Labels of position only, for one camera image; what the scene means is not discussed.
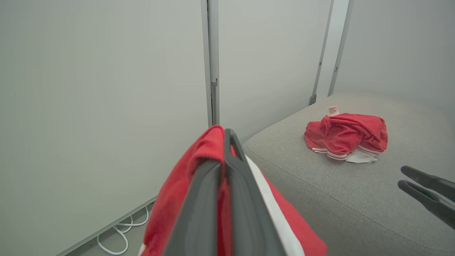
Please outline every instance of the baseboard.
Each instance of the baseboard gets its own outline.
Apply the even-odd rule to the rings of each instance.
[[[88,236],[87,238],[81,240],[80,242],[76,243],[75,245],[71,246],[70,248],[62,251],[61,253],[57,254],[56,256],[65,256],[69,253],[71,253],[72,251],[74,250],[78,250],[80,252],[83,252],[83,251],[86,251],[88,249],[90,249],[92,246],[94,245],[98,245],[98,243],[96,242],[96,237],[99,236],[100,234],[104,233],[107,231],[108,234],[106,234],[106,237],[109,237],[113,234],[115,234],[116,232],[114,230],[109,230],[110,228],[112,228],[114,225],[116,225],[117,223],[120,223],[122,222],[123,220],[125,220],[126,218],[128,218],[128,220],[126,220],[126,223],[129,221],[129,217],[132,215],[133,216],[133,220],[137,220],[139,218],[141,218],[143,215],[145,215],[145,211],[144,211],[144,214],[137,214],[135,215],[135,213],[137,213],[138,211],[140,211],[141,209],[143,209],[144,207],[150,205],[151,203],[155,202],[155,200],[157,199],[157,197],[153,197],[152,199],[148,200],[147,202],[143,203],[142,205],[138,206],[137,208],[135,208],[134,210],[128,212],[127,214],[125,214],[124,216],[122,216],[121,218],[117,219],[116,221],[110,223],[109,225],[107,225],[106,227],[98,230],[97,232],[93,233],[92,235]]]

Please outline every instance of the metal frame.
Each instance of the metal frame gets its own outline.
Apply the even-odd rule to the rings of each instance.
[[[204,69],[205,69],[205,89],[207,95],[207,119],[208,126],[213,125],[212,117],[212,86],[210,83],[210,53],[208,37],[208,8],[207,0],[201,0],[202,11],[202,42],[204,47]]]
[[[337,75],[339,71],[339,66],[341,62],[341,56],[343,55],[344,44],[346,42],[346,36],[348,34],[349,23],[351,21],[352,8],[354,6],[354,0],[349,0],[348,10],[346,11],[346,19],[344,20],[343,33],[341,34],[340,47],[338,48],[337,60],[335,62],[334,74],[332,75],[332,81],[330,82],[329,94],[330,96],[334,92],[335,82],[337,80]]]
[[[210,61],[210,87],[212,124],[220,123],[219,103],[219,43],[218,43],[218,0],[207,0],[208,49]]]
[[[324,59],[325,45],[327,43],[327,36],[329,35],[330,19],[332,18],[332,9],[334,7],[334,0],[330,2],[329,17],[327,19],[327,25],[325,26],[324,41],[322,42],[321,57],[319,58],[318,71],[316,72],[316,79],[314,80],[313,92],[311,93],[310,101],[308,106],[316,103],[316,90],[318,88],[319,76],[321,74],[322,60]]]

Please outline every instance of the fabric surface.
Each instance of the fabric surface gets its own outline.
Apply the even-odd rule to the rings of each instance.
[[[371,163],[387,148],[385,121],[376,116],[342,113],[309,122],[305,140],[310,149],[335,160]]]
[[[380,161],[352,164],[314,154],[303,138],[327,108],[379,116],[389,143]],[[264,129],[243,145],[326,243],[329,256],[455,255],[455,230],[401,191],[409,165],[455,180],[453,128],[438,109],[366,92],[336,93]]]
[[[194,171],[198,164],[205,159],[214,159],[224,163],[223,144],[224,129],[221,126],[213,126],[178,161],[155,201],[140,255],[159,256],[162,254],[185,200]],[[326,245],[311,230],[301,215],[263,176],[252,160],[249,159],[248,164],[288,255],[326,255]],[[218,191],[217,210],[218,255],[229,256],[232,253],[231,206],[229,186],[224,174],[222,174],[222,182]]]

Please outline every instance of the floor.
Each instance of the floor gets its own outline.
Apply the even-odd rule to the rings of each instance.
[[[152,209],[153,203],[148,205],[148,209]],[[134,223],[143,222],[146,218],[146,211],[144,209],[140,210],[139,212],[133,214]],[[130,218],[127,218],[125,223],[129,223]],[[142,244],[142,239],[145,233],[145,227],[147,223],[131,228],[130,231],[125,233],[126,238],[128,239],[129,247],[128,250],[122,254],[122,256],[137,256],[139,252],[139,248]],[[126,229],[126,227],[119,226],[120,230]],[[123,238],[115,232],[113,228],[110,228],[108,231],[104,232],[100,236],[101,244],[111,251],[122,251],[125,248],[125,242]],[[110,256],[111,254],[103,251],[96,242],[96,238],[90,240],[86,244],[82,245],[81,247],[77,248],[76,250],[70,252],[66,256]]]

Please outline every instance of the door hinge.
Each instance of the door hinge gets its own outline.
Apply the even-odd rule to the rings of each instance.
[[[313,96],[310,97],[310,102],[308,103],[308,106],[316,103],[316,96],[317,94],[315,93]]]

